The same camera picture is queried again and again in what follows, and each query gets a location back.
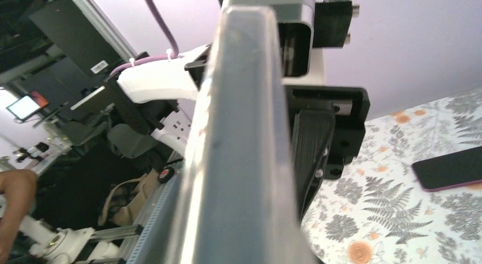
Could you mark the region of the person forearm in background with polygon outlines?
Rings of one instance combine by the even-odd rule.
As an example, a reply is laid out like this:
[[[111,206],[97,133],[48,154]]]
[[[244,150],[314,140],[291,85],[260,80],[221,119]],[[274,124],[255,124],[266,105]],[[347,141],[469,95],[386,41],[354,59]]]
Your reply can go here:
[[[36,183],[37,175],[31,170],[1,172],[1,194],[6,198],[1,218],[1,263],[8,260],[20,224],[35,200]]]

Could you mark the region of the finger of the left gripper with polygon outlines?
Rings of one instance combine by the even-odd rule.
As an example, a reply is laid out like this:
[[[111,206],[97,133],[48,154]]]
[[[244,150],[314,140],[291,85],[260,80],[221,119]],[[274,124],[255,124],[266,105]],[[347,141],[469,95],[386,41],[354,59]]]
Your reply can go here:
[[[301,110],[294,118],[292,153],[300,221],[323,182],[334,128],[335,115],[328,110]]]

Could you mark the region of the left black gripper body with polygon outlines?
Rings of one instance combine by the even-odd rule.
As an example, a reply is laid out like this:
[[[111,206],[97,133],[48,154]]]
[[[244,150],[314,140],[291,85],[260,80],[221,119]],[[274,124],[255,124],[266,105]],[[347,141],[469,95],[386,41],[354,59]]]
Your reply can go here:
[[[320,110],[323,101],[334,107],[335,127],[333,139],[324,169],[324,178],[337,180],[345,165],[350,164],[359,151],[365,136],[365,121],[370,109],[366,89],[346,86],[287,85],[290,130],[300,110]]]

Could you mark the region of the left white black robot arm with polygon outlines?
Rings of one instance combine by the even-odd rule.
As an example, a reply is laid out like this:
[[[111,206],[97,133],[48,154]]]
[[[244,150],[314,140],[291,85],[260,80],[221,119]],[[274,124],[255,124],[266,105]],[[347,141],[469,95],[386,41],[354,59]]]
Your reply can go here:
[[[137,133],[185,153],[192,119],[179,100],[195,100],[210,47],[150,57],[142,53],[105,84],[123,120]],[[304,216],[325,179],[340,178],[359,155],[370,102],[363,88],[327,86],[323,49],[311,51],[309,73],[284,78],[297,190]]]

